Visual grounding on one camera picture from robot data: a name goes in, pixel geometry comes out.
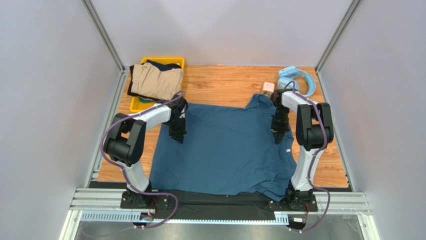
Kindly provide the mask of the blue t-shirt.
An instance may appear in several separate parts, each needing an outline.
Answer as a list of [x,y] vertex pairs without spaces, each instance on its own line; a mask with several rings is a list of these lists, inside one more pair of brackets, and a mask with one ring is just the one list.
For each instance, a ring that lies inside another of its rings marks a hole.
[[183,143],[162,125],[149,180],[154,189],[235,196],[260,193],[281,201],[296,170],[293,134],[271,132],[275,106],[254,94],[246,107],[190,103]]

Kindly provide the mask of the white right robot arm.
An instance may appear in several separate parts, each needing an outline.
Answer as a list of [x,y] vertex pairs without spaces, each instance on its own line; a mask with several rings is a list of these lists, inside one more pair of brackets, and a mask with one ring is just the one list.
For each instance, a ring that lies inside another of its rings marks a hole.
[[312,179],[321,155],[334,139],[331,106],[327,102],[312,101],[290,89],[275,90],[271,101],[275,106],[271,120],[275,144],[279,144],[290,131],[289,112],[296,113],[295,136],[300,149],[283,202],[290,210],[303,210],[314,201]]

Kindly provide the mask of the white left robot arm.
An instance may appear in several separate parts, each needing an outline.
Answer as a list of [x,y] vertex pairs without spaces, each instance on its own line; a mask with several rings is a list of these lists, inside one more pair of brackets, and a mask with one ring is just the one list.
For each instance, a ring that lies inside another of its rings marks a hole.
[[160,101],[141,112],[118,113],[101,138],[100,152],[110,164],[120,168],[126,181],[122,197],[125,203],[147,208],[155,193],[141,164],[146,132],[158,125],[168,127],[169,137],[182,144],[186,135],[185,112],[188,103],[180,90],[170,101]]

